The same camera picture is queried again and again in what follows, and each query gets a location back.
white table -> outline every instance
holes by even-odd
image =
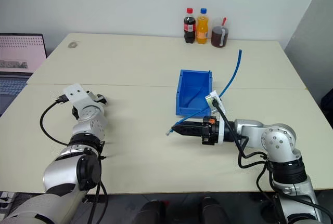
[[[69,48],[72,41],[76,48]],[[180,69],[211,70],[224,87],[242,62],[232,88],[305,89],[277,41],[232,41],[224,48],[186,44],[183,38],[71,33],[29,79],[29,84],[169,86]]]
[[[62,146],[42,133],[39,118],[65,87],[28,85],[0,118],[1,190],[44,192],[44,169]],[[203,146],[200,138],[165,135],[178,119],[176,87],[83,87],[105,95],[109,102],[103,150],[107,158],[102,164],[108,193],[257,190],[255,179],[261,167],[240,169],[234,144]],[[290,125],[314,188],[333,188],[333,130],[307,90],[231,88],[223,102],[229,120]],[[65,142],[75,123],[69,102],[57,105],[45,117],[45,128]],[[261,186],[270,189],[266,175]]]

blue storage bin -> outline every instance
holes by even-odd
[[[208,106],[205,96],[212,91],[212,72],[181,70],[176,115],[189,116]],[[210,108],[196,116],[210,116]]]

plastic bottle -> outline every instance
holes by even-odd
[[[198,17],[196,38],[199,44],[205,44],[208,37],[208,17],[206,16],[207,9],[203,7],[200,12],[201,15]]]
[[[184,38],[186,43],[193,43],[196,38],[196,19],[193,17],[193,8],[186,9],[187,15],[184,18]]]

blue tube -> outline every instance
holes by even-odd
[[[238,60],[237,60],[237,64],[236,64],[236,68],[235,68],[235,71],[234,71],[234,74],[233,76],[231,77],[230,81],[228,82],[228,84],[224,87],[223,91],[220,93],[219,97],[222,97],[222,95],[228,90],[229,86],[231,85],[231,83],[234,81],[235,77],[236,77],[236,74],[238,72],[238,69],[239,69],[239,65],[240,65],[240,61],[241,61],[241,53],[242,53],[242,50],[240,49],[239,52],[238,52]],[[187,116],[181,120],[179,120],[177,123],[174,124],[175,125],[178,125],[178,124],[181,124],[182,122],[188,120],[189,118],[191,117],[194,117],[195,115],[205,111],[206,109],[208,109],[209,107],[206,107],[204,109],[202,109],[201,111],[198,111],[196,113],[193,113],[192,115],[190,116]],[[171,132],[173,132],[172,129],[169,129],[168,132],[166,133],[166,135],[169,135]]]

red label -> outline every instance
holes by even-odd
[[[194,32],[196,30],[196,25],[188,25],[184,23],[184,30],[186,32]]]

